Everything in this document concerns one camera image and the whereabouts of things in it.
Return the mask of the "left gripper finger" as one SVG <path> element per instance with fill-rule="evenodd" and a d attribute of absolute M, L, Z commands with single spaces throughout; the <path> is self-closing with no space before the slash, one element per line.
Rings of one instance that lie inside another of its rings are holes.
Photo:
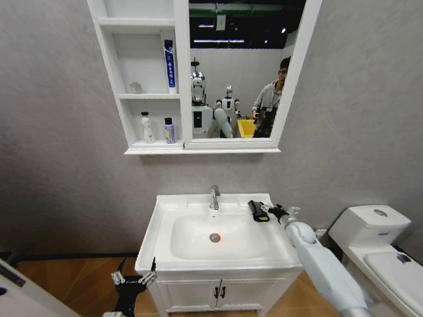
<path fill-rule="evenodd" d="M 126 262 L 126 258 L 124 258 L 118 265 L 118 268 L 116 271 L 111 273 L 112 282 L 114 285 L 121 285 L 126 282 L 125 277 L 122 275 L 122 271 L 124 269 Z"/>
<path fill-rule="evenodd" d="M 153 282 L 155 282 L 156 278 L 157 278 L 156 263 L 155 263 L 155 258 L 153 258 L 150 271 L 146 275 L 141 277 L 138 280 L 138 283 L 142 285 L 150 285 Z"/>

